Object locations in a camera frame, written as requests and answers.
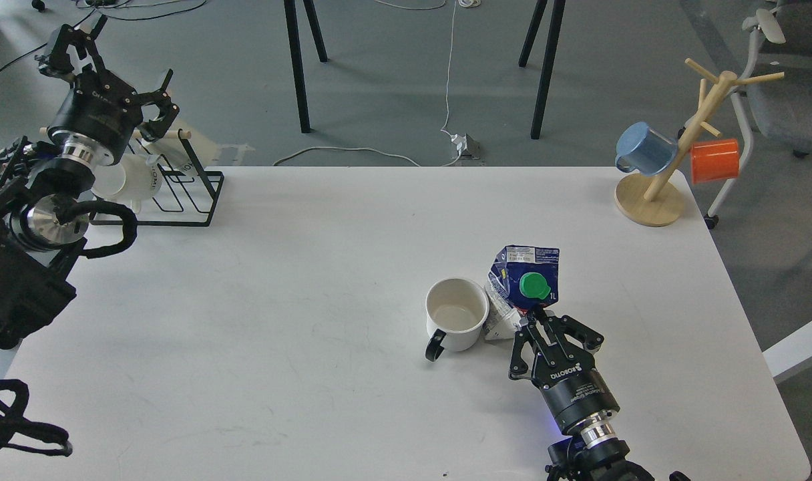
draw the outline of blue mug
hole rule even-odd
[[[638,122],[626,129],[617,140],[614,165],[623,172],[637,168],[644,176],[661,173],[678,152],[678,144],[654,131],[646,122]]]

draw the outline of wooden dowel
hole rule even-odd
[[[142,133],[140,131],[138,131],[138,129],[134,130],[134,135],[132,135],[132,139],[139,140],[139,139],[141,139],[141,137],[142,137]],[[187,140],[189,140],[189,139],[192,139],[192,132],[190,132],[189,130],[183,130],[183,129],[180,129],[180,128],[173,129],[173,130],[169,130],[166,133],[166,135],[163,137],[163,139],[187,139]]]
[[[718,139],[720,139],[721,135],[723,135],[720,130],[718,130],[717,128],[712,127],[711,123],[703,121],[703,122],[700,122],[700,125],[702,125],[702,128],[705,128],[706,130],[708,130],[709,134],[714,135]]]
[[[702,107],[703,98],[706,98],[706,80],[705,79],[700,79],[700,95],[697,97],[697,100],[696,100],[697,109]]]
[[[758,82],[771,82],[771,80],[778,80],[785,77],[785,73],[778,72],[778,73],[768,73],[766,75],[758,75],[756,77],[751,77],[750,79],[740,79],[736,84],[740,86],[745,86],[747,84],[755,84]]]
[[[702,65],[700,65],[699,63],[696,63],[695,61],[693,61],[690,58],[684,59],[684,63],[688,67],[693,68],[693,70],[696,70],[697,73],[702,75],[702,78],[707,79],[709,82],[712,82],[713,84],[718,83],[717,76],[715,76],[714,73],[709,72],[709,70],[706,70],[705,68],[703,68]]]
[[[39,133],[41,135],[46,135],[47,134],[47,128],[46,127],[39,128],[39,129],[37,129],[37,131],[39,131]],[[132,134],[132,136],[130,138],[133,139],[133,140],[139,140],[139,139],[141,139],[141,137],[142,137],[142,133],[140,131],[138,131],[138,129],[136,129],[136,130],[134,130],[134,134]],[[192,132],[190,132],[188,130],[181,130],[181,129],[169,130],[166,133],[166,135],[163,137],[163,139],[187,139],[187,140],[189,140],[189,139],[192,139]]]

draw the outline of black table leg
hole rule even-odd
[[[317,10],[314,8],[314,0],[302,0],[305,3],[305,13],[308,13],[308,23],[311,24],[311,35],[314,37],[314,45],[317,47],[317,57],[320,61],[329,61],[326,55],[326,46],[323,45],[323,34],[320,32],[320,22],[317,21]]]
[[[519,55],[519,67],[525,68],[528,64],[528,57],[531,57],[531,48],[534,46],[534,39],[537,37],[537,30],[540,30],[540,22],[543,21],[543,13],[546,12],[548,3],[549,0],[537,0],[531,25],[528,25],[528,35],[525,36],[525,45],[522,46],[522,54]]]
[[[549,97],[549,84],[552,82],[552,70],[555,67],[555,54],[558,52],[558,38],[561,33],[561,22],[564,21],[566,0],[555,0],[552,9],[552,20],[549,24],[549,39],[546,42],[546,58],[543,60],[543,72],[540,74],[540,88],[537,91],[537,106],[534,108],[534,120],[531,122],[531,139],[540,139],[543,128],[543,116],[546,115],[546,100]]]
[[[299,107],[299,128],[303,134],[308,134],[311,132],[311,120],[308,118],[305,73],[302,72],[302,49],[299,47],[299,25],[296,24],[296,0],[284,0],[284,17],[287,19],[290,63],[293,64],[293,85],[296,88],[296,105]]]

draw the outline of wooden mug stand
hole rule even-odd
[[[739,79],[735,73],[724,70],[720,76],[715,76],[690,58],[686,58],[684,62],[696,70],[702,79],[700,79],[696,113],[678,139],[676,156],[668,168],[657,176],[646,177],[641,174],[630,174],[620,180],[614,191],[614,200],[622,213],[632,221],[649,227],[670,225],[676,222],[676,219],[682,214],[684,198],[669,182],[670,176],[682,164],[690,146],[696,142],[703,130],[715,137],[721,136],[720,131],[708,124],[708,119],[711,119],[724,99],[733,92],[733,86],[782,79],[784,75],[779,72]],[[706,80],[712,83],[712,88],[708,93],[706,92]]]

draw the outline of chair wheel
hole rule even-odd
[[[718,225],[718,221],[720,221],[720,217],[717,215],[714,216],[702,216],[702,219],[706,221],[706,227],[708,230],[714,229],[716,225]]]

